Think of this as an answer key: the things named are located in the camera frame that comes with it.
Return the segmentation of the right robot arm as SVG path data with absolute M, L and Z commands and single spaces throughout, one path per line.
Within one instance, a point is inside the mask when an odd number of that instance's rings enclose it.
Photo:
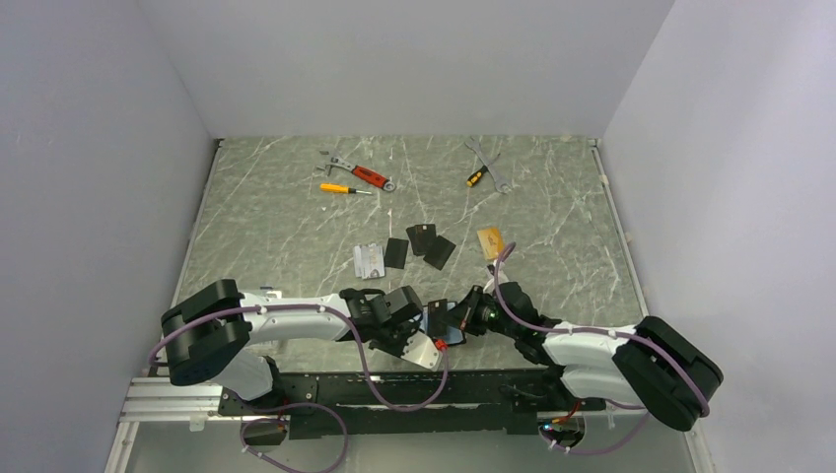
M 460 302 L 444 304 L 439 319 L 469 335 L 512 339 L 527 361 L 546 368 L 543 395 L 556 409 L 614 401 L 686 432 L 708 415 L 724 381 L 714 361 L 659 317 L 621 327 L 577 325 L 540 312 L 516 282 L 494 292 L 474 286 Z

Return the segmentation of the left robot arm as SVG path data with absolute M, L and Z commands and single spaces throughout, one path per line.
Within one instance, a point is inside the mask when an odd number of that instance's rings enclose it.
M 165 353 L 175 386 L 212 381 L 234 391 L 257 413 L 268 414 L 281 405 L 284 388 L 276 363 L 249 352 L 249 346 L 297 339 L 352 341 L 434 371 L 443 357 L 420 329 L 422 313 L 410 287 L 283 299 L 277 292 L 242 292 L 235 280 L 221 279 L 162 315 L 162 344 L 149 358 Z

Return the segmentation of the black leather card holder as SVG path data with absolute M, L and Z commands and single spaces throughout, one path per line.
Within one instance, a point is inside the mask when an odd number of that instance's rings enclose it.
M 445 329 L 441 327 L 439 330 L 435 330 L 433 327 L 429 327 L 426 320 L 427 315 L 427 307 L 423 308 L 422 314 L 418 317 L 420 322 L 420 330 L 431 337 L 432 339 L 443 340 L 447 345 L 450 347 L 464 345 L 466 343 L 466 336 L 463 332 L 448 327 Z

